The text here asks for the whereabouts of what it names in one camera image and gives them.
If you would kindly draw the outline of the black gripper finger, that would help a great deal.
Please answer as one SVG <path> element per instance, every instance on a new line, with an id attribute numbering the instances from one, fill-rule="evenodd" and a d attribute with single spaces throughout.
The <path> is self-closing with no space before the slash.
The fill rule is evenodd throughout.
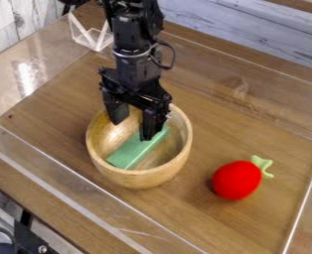
<path id="1" fill-rule="evenodd" d="M 170 103 L 150 99 L 142 101 L 141 139 L 150 141 L 162 131 L 170 113 Z"/>
<path id="2" fill-rule="evenodd" d="M 118 125 L 130 116 L 129 104 L 106 89 L 102 95 L 110 121 Z"/>

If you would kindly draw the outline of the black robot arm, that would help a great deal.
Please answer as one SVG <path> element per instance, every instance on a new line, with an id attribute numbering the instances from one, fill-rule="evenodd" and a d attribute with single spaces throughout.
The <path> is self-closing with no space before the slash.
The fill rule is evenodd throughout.
<path id="1" fill-rule="evenodd" d="M 165 15 L 158 0 L 97 1 L 113 32 L 117 64 L 99 70 L 106 111 L 118 125 L 130 116 L 130 105 L 141 109 L 140 137 L 150 141 L 164 129 L 173 101 L 161 85 L 162 70 L 174 67 L 177 58 L 174 47 L 158 38 Z"/>

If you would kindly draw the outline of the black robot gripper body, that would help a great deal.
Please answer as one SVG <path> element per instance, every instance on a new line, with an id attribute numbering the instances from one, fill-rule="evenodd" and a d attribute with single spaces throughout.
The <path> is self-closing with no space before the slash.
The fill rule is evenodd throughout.
<path id="1" fill-rule="evenodd" d="M 164 69 L 162 54 L 150 53 L 141 55 L 115 56 L 115 68 L 103 67 L 101 89 L 113 92 L 128 104 L 141 108 L 144 99 L 172 103 L 173 96 L 161 84 Z"/>

